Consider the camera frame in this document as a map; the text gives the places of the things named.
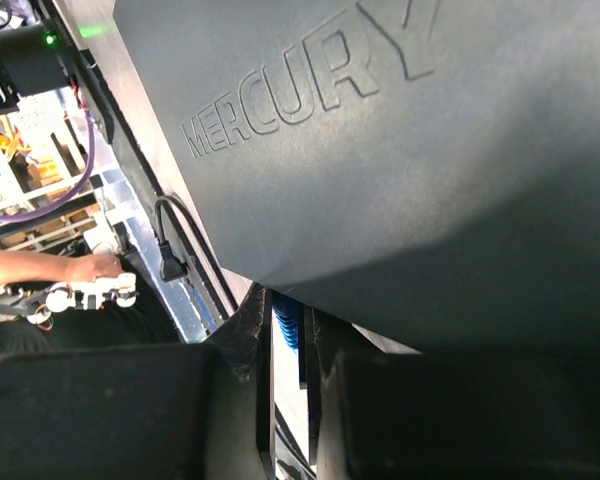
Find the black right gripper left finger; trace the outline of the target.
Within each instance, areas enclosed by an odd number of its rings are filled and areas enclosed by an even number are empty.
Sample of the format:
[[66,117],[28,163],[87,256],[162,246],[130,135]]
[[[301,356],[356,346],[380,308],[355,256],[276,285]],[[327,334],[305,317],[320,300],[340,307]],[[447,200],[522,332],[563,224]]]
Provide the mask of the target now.
[[0,356],[0,479],[271,479],[271,294],[208,339]]

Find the operator bare hand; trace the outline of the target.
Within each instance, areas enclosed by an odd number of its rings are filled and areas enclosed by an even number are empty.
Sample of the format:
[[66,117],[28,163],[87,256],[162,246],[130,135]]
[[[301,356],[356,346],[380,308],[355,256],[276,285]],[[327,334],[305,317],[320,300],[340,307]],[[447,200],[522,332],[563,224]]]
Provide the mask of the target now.
[[100,278],[115,278],[124,272],[119,258],[113,254],[90,254],[70,258],[67,282],[94,282]]

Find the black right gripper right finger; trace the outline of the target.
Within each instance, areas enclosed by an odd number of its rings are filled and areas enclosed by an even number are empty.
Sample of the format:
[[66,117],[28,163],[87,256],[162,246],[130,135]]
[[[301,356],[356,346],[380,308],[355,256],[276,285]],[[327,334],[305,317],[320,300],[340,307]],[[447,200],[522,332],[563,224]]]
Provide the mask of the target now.
[[386,352],[310,308],[309,458],[322,479],[600,479],[600,360]]

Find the operator bare forearm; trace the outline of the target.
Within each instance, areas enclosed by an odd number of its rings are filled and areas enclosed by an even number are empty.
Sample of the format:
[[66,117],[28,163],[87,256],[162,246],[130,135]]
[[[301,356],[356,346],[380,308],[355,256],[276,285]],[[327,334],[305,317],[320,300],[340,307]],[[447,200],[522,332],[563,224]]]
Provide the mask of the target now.
[[74,260],[44,253],[0,251],[0,286],[27,281],[66,281]]

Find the black network switch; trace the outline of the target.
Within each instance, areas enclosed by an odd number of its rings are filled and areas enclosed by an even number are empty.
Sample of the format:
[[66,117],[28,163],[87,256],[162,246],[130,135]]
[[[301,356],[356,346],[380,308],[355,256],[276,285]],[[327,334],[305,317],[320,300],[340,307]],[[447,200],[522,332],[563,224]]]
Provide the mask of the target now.
[[600,1],[120,1],[219,263],[406,345],[600,355]]

